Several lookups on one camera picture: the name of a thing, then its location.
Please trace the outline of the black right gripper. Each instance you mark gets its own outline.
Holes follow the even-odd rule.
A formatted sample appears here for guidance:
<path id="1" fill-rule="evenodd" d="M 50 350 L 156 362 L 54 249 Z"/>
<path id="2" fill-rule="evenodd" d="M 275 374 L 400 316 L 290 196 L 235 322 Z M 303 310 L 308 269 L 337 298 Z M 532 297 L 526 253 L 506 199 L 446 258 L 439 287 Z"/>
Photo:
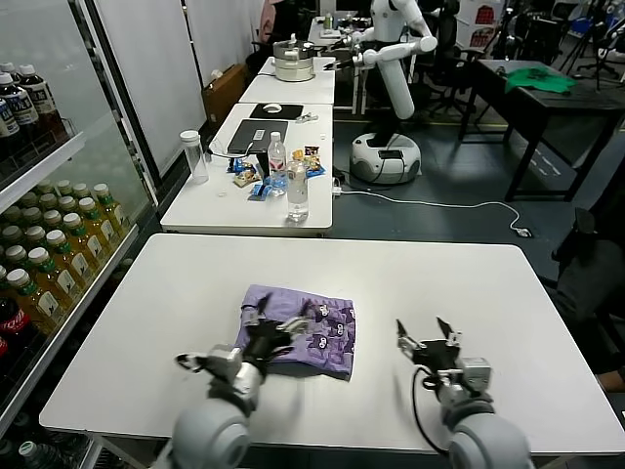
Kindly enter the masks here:
<path id="1" fill-rule="evenodd" d="M 403 354 L 412 354 L 412 362 L 422 365 L 430 372 L 456 369 L 460 355 L 462 333 L 448 322 L 437 317 L 437 325 L 444 339 L 415 341 L 409 336 L 400 320 L 396 320 L 397 346 Z"/>

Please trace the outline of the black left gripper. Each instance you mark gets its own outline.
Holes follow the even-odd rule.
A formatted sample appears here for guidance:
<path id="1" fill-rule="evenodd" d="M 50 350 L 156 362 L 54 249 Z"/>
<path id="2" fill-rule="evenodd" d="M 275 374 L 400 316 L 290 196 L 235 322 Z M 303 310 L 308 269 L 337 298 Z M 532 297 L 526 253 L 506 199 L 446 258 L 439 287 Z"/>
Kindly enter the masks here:
<path id="1" fill-rule="evenodd" d="M 289 336 L 304 334 L 308 331 L 313 307 L 311 300 L 306 300 L 294 318 L 283 323 L 266 320 L 265 310 L 270 303 L 272 293 L 261 296 L 246 295 L 241 305 L 241 324 L 245 326 L 248 344 L 243 349 L 243 360 L 255 365 L 265 365 L 276 357 L 289 353 Z"/>

